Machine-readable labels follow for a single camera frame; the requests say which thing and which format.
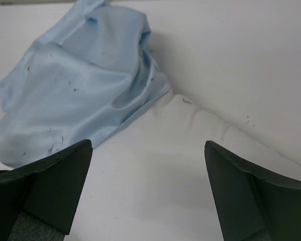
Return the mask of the light blue pillowcase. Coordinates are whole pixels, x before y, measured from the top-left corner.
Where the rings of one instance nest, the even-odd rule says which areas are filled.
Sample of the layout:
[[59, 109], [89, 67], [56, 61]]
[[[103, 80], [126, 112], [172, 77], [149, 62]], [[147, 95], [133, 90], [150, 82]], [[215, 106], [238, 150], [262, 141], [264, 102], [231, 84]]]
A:
[[12, 168], [88, 139], [97, 147], [170, 90], [146, 14], [77, 1], [0, 81], [0, 162]]

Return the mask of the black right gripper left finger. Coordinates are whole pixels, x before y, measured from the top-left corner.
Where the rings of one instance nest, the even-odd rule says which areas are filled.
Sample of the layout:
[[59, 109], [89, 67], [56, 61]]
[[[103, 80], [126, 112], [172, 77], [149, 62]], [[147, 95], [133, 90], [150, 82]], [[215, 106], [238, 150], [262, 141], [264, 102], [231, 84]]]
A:
[[0, 240], [64, 240], [92, 158], [90, 140], [13, 170], [0, 170]]

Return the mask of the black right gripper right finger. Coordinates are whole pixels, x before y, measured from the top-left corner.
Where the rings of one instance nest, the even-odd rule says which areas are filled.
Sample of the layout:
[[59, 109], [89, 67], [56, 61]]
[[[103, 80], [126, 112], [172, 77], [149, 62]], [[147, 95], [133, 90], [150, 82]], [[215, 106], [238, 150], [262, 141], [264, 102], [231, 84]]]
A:
[[204, 156], [224, 240], [301, 240], [301, 181], [214, 141]]

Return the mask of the white pillow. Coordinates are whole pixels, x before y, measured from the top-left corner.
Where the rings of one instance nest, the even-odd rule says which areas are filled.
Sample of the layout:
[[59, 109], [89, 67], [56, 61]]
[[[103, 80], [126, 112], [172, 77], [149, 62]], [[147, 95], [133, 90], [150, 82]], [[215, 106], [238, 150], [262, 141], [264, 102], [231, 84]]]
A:
[[125, 1], [173, 89], [93, 153], [66, 240], [222, 240], [213, 140], [301, 180], [301, 1]]

